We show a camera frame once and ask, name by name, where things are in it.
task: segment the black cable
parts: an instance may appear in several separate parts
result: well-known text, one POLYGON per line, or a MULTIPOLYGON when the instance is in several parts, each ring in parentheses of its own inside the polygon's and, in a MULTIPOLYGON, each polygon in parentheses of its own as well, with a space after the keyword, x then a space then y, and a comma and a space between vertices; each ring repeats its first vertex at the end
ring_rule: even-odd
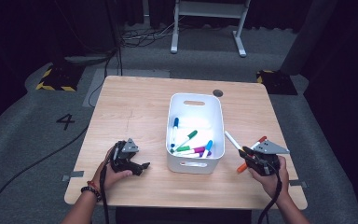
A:
POLYGON ((104 217, 105 217, 105 224, 109 224, 109 212, 108 212, 108 208, 107 208, 107 201, 106 201, 106 193, 104 191, 104 181, 106 179, 106 170, 107 170, 107 165, 109 164, 109 162, 111 161, 112 158, 112 154, 115 153, 117 149, 117 147, 123 147, 123 146, 118 146, 118 144, 122 145, 123 142, 118 142, 115 143, 115 145, 112 147, 112 150, 110 151, 109 155, 106 157, 104 163, 103 163, 103 169, 100 172, 100 189, 101 189, 101 196, 103 198, 103 213, 104 213, 104 217))
POLYGON ((106 61, 106 64, 104 66, 104 73, 103 73, 103 81, 101 82, 101 84, 89 95, 89 106, 91 107, 95 107, 95 105, 92 105, 91 102, 90 102, 90 99, 91 99, 91 96, 98 90, 101 88, 101 86, 103 85, 104 83, 104 80, 106 79, 107 77, 107 65, 109 64, 110 60, 112 59, 113 55, 108 58, 108 60, 106 61))
POLYGON ((87 59, 82 61, 67 60, 67 59, 65 60, 73 66, 92 66, 92 65, 106 62, 107 60, 109 60, 109 58, 112 57, 112 54, 113 53, 106 54, 105 56, 99 59, 87 59))
POLYGON ((275 172, 275 175, 278 177, 278 182, 277 182, 277 187, 275 189, 275 195, 274 195, 274 197, 272 197, 271 201, 264 208, 263 212, 261 212, 260 217, 258 218, 258 222, 257 222, 258 224, 261 224, 263 222, 264 216, 268 215, 269 209, 272 207, 272 205, 274 205, 276 203, 276 201, 278 200, 278 197, 281 193, 281 190, 282 190, 282 181, 281 181, 281 177, 279 176, 279 171, 277 171, 269 163, 267 163, 267 166, 269 166, 275 172))
POLYGON ((121 48, 118 48, 118 64, 120 65, 120 75, 123 76, 123 63, 121 61, 121 48))
POLYGON ((29 169, 33 168, 34 166, 36 166, 37 164, 39 164, 40 162, 44 161, 45 159, 53 156, 54 154, 62 151, 63 149, 65 149, 66 147, 70 146, 72 143, 74 143, 87 129, 88 129, 89 125, 86 126, 85 129, 83 129, 83 131, 81 131, 81 133, 74 139, 72 139, 69 143, 67 143, 66 145, 64 145, 63 147, 60 147, 59 149, 51 152, 50 154, 48 154, 47 156, 45 156, 44 158, 40 159, 39 161, 34 162, 33 164, 31 164, 30 166, 24 168, 23 170, 21 170, 19 173, 17 173, 16 175, 14 175, 13 177, 11 177, 10 180, 8 180, 6 182, 6 184, 0 189, 0 194, 4 191, 4 189, 11 183, 13 182, 13 180, 15 180, 17 177, 19 177, 20 175, 22 175, 24 172, 28 171, 29 169))
POLYGON ((118 76, 118 67, 120 66, 120 60, 118 59, 118 57, 116 57, 116 60, 117 60, 117 66, 116 66, 116 75, 118 76))
POLYGON ((94 53, 103 53, 106 54, 106 51, 98 51, 95 49, 92 49, 91 47, 87 46, 86 44, 84 44, 84 42, 79 38, 79 36, 77 35, 77 33, 75 32, 74 28, 72 28, 72 24, 71 22, 69 22, 68 18, 65 16, 65 14, 62 11, 62 7, 60 6, 60 4, 57 2, 57 0, 54 1, 57 9, 60 11, 61 15, 63 16, 63 18, 65 19, 66 24, 68 25, 69 29, 71 30, 72 34, 75 36, 75 38, 77 39, 77 41, 85 48, 88 49, 91 52, 94 53))
MULTIPOLYGON (((119 31, 119 28, 118 28, 118 25, 117 25, 117 17, 113 18, 112 14, 110 13, 110 3, 109 3, 109 0, 105 0, 104 1, 105 3, 105 7, 106 7, 106 13, 107 13, 107 16, 109 18, 109 27, 110 27, 110 30, 111 30, 111 35, 112 35, 112 38, 113 38, 113 41, 114 41, 114 44, 115 46, 117 46, 117 53, 118 53, 118 58, 119 58, 119 65, 120 65, 120 71, 121 71, 121 75, 123 76, 123 65, 121 63, 121 45, 120 45, 120 39, 121 37, 120 36, 120 31, 119 31)), ((117 6, 117 2, 116 0, 113 1, 113 4, 115 5, 115 7, 117 6)))
POLYGON ((171 25, 163 28, 163 29, 154 30, 154 32, 151 32, 151 33, 148 33, 148 31, 150 29, 146 29, 141 35, 138 35, 138 32, 136 30, 135 31, 134 30, 128 31, 128 32, 130 32, 130 35, 126 35, 127 32, 125 32, 123 34, 123 35, 126 35, 125 39, 127 39, 127 40, 137 39, 138 43, 128 43, 128 41, 123 39, 122 46, 123 47, 129 47, 129 48, 146 47, 148 45, 153 44, 156 40, 160 40, 160 39, 164 38, 167 35, 172 35, 173 32, 170 33, 170 34, 165 34, 165 35, 163 34, 164 32, 170 31, 172 29, 173 29, 173 23, 171 25))

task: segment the bin handle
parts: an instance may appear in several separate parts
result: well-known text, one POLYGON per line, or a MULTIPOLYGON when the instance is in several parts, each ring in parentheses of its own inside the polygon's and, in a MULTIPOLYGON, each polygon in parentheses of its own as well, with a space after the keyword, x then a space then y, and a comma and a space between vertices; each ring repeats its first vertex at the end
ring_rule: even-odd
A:
POLYGON ((184 105, 205 105, 205 102, 203 101, 198 101, 198 100, 185 100, 183 101, 184 105))
POLYGON ((207 167, 208 164, 204 162, 193 162, 193 161, 181 161, 181 165, 183 166, 197 166, 197 167, 207 167))

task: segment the shelf leg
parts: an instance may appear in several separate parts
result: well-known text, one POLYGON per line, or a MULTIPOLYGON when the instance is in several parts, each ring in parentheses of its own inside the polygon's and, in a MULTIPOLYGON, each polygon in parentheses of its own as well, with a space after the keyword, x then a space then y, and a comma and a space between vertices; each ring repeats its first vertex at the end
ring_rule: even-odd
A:
POLYGON ((179 39, 179 0, 176 0, 175 4, 175 15, 174 15, 174 26, 171 43, 171 53, 178 52, 178 39, 179 39))
POLYGON ((238 25, 238 31, 233 31, 232 34, 234 35, 235 43, 237 44, 238 52, 241 57, 246 57, 246 51, 243 47, 242 41, 241 41, 241 32, 243 28, 243 24, 245 23, 246 15, 248 14, 248 8, 251 0, 247 0, 245 2, 243 12, 240 19, 240 24, 238 25))

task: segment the white plastic bin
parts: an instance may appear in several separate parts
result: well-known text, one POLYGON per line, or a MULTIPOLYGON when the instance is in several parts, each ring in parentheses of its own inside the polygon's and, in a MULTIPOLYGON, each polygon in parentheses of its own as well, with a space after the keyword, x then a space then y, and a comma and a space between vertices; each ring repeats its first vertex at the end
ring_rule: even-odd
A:
POLYGON ((167 122, 167 162, 173 172, 189 174, 211 174, 225 154, 225 135, 222 107, 219 99, 212 95, 176 93, 171 98, 167 122), (213 141, 212 155, 203 158, 185 158, 171 153, 172 130, 175 118, 179 118, 176 145, 197 130, 198 133, 183 146, 205 147, 213 141))

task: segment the wrist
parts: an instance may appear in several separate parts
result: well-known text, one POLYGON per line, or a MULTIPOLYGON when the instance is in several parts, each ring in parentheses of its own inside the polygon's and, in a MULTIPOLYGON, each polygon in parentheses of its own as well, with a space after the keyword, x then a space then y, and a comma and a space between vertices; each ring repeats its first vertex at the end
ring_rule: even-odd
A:
POLYGON ((87 185, 91 188, 96 189, 99 193, 101 193, 101 188, 100 188, 100 183, 99 181, 93 181, 93 180, 89 180, 87 181, 87 185))
POLYGON ((288 192, 284 192, 282 191, 276 201, 276 204, 278 206, 282 206, 282 205, 285 205, 285 204, 289 204, 289 203, 292 203, 293 200, 292 198, 290 197, 289 193, 288 192))
POLYGON ((86 200, 87 204, 89 204, 89 203, 96 204, 97 203, 97 200, 95 200, 96 199, 95 194, 89 190, 84 190, 83 192, 81 192, 80 197, 83 200, 86 200))
POLYGON ((85 191, 88 191, 88 192, 91 192, 92 194, 94 194, 94 197, 96 198, 96 203, 102 199, 100 192, 98 190, 94 189, 93 187, 86 186, 86 187, 82 188, 80 191, 82 192, 82 194, 85 193, 85 191))

